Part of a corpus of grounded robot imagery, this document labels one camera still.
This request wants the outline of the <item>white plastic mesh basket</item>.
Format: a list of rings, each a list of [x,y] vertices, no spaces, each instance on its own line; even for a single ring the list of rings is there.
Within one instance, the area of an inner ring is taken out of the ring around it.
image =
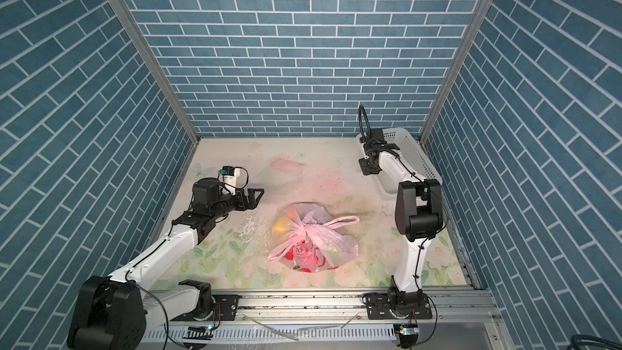
[[[443,183],[440,173],[436,170],[431,160],[424,153],[420,144],[403,128],[382,129],[384,140],[388,144],[397,146],[400,160],[409,171],[421,179],[436,179]],[[382,169],[379,174],[372,174],[372,180],[384,196],[397,194],[398,184],[406,178],[408,181],[417,181],[403,166],[395,160],[395,157],[387,152],[382,152],[379,157],[379,165]]]

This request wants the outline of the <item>pink plastic fruit bag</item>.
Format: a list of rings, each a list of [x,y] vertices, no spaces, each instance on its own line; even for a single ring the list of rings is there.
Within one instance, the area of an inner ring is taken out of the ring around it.
[[[318,204],[292,204],[271,227],[269,262],[297,272],[335,270],[359,256],[356,238],[346,228],[361,222],[358,216],[332,216]]]

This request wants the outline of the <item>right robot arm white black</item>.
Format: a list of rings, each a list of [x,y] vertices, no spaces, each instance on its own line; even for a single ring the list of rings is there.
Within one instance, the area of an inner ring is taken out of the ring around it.
[[[424,306],[424,259],[432,240],[445,228],[442,179],[422,147],[402,128],[360,128],[361,172],[374,176],[386,194],[395,194],[395,227],[402,236],[398,267],[392,276],[390,309]]]

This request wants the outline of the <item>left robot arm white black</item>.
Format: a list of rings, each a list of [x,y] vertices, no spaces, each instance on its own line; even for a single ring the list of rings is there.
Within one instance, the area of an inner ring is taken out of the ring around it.
[[[156,329],[186,316],[220,321],[220,307],[209,283],[183,280],[173,290],[151,288],[172,265],[203,242],[218,220],[231,212],[256,209],[262,188],[230,186],[203,178],[192,188],[189,207],[173,220],[168,233],[128,264],[107,276],[93,276],[79,290],[67,336],[70,349],[135,349]]]

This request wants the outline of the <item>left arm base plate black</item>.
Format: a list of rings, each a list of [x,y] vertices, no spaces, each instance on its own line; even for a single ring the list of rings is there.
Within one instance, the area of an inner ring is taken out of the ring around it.
[[[207,312],[199,308],[173,319],[174,322],[232,322],[236,318],[240,296],[237,294],[212,295]]]

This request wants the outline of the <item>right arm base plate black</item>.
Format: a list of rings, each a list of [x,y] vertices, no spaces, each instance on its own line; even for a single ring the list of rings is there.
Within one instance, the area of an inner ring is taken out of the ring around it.
[[[362,302],[370,320],[432,318],[431,304],[423,292],[366,293]]]

